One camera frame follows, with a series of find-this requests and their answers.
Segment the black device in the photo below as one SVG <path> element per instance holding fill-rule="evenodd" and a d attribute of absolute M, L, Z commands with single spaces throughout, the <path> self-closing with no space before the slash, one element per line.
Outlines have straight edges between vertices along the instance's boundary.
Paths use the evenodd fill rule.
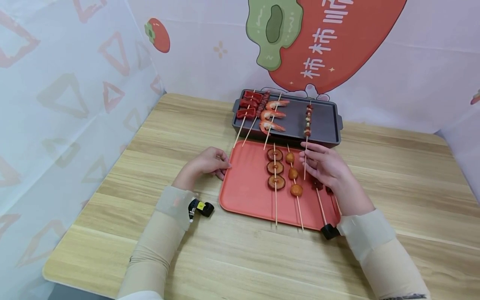
<path fill-rule="evenodd" d="M 215 210 L 215 207 L 209 202 L 204 203 L 197 198 L 193 199 L 192 202 L 190 202 L 190 205 L 188 205 L 188 215 L 190 218 L 190 223 L 193 222 L 193 216 L 195 215 L 195 212 L 197 210 L 200 211 L 201 215 L 209 217 Z"/>

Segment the right hand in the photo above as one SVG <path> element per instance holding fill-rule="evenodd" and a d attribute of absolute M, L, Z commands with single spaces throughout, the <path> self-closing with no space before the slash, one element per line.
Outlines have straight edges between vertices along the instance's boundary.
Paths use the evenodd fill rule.
<path fill-rule="evenodd" d="M 305 164 L 305 157 L 307 172 L 332 190 L 345 179 L 353 177 L 350 168 L 335 150 L 308 143 L 307 150 L 300 152 L 299 161 L 302 164 Z"/>

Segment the white backdrop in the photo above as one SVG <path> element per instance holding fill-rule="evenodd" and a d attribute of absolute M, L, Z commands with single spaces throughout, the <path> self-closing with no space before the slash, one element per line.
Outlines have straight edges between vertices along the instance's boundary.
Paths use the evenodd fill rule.
<path fill-rule="evenodd" d="M 41 268 L 163 93 L 124 1 L 0 4 L 0 299 Z"/>
<path fill-rule="evenodd" d="M 444 129 L 443 136 L 480 199 L 480 133 L 474 129 L 479 124 L 474 109 L 480 103 L 472 101 L 480 99 L 478 0 L 129 3 L 140 29 L 156 18 L 168 33 L 169 52 L 149 45 L 157 68 L 168 70 L 165 75 L 160 71 L 168 92 L 233 102 L 244 88 L 276 89 L 330 99 L 344 120 L 426 133 Z M 261 39 L 268 37 L 274 6 L 282 9 L 284 27 L 279 30 L 285 39 L 269 43 Z M 342 23 L 332 23 L 332 15 L 342 17 Z M 288 39 L 290 28 L 298 34 L 293 42 Z M 315 36 L 318 28 L 334 33 L 322 41 Z M 379 32 L 383 29 L 388 34 L 384 40 Z M 144 37 L 148 44 L 149 37 Z M 286 48 L 278 50 L 279 44 Z M 322 54 L 315 45 L 322 47 Z M 276 52 L 270 53 L 280 56 L 281 64 L 271 71 L 275 67 L 260 58 L 262 47 L 274 46 Z M 357 61 L 348 60 L 356 56 Z M 307 63 L 313 59 L 317 66 Z M 304 66 L 320 76 L 299 77 Z M 332 84 L 336 72 L 351 77 Z"/>

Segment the persimmon illustration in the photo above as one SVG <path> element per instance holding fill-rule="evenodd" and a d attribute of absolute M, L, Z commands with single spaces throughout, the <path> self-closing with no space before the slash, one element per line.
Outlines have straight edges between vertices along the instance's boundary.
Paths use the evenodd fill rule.
<path fill-rule="evenodd" d="M 257 63 L 288 91 L 328 92 L 353 76 L 389 34 L 407 0 L 249 0 Z"/>
<path fill-rule="evenodd" d="M 144 27 L 150 43 L 158 51 L 163 53 L 170 51 L 170 37 L 165 26 L 158 19 L 151 18 Z"/>

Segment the beige sleeve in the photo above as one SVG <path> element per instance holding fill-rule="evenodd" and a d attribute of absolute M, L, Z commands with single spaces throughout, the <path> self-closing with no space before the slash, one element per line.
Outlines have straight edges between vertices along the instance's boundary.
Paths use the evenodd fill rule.
<path fill-rule="evenodd" d="M 338 229 L 377 299 L 431 299 L 420 272 L 381 211 L 342 217 Z"/>
<path fill-rule="evenodd" d="M 188 205 L 194 196 L 190 191 L 165 188 L 133 250 L 117 298 L 140 291 L 164 296 L 170 262 L 190 225 Z"/>

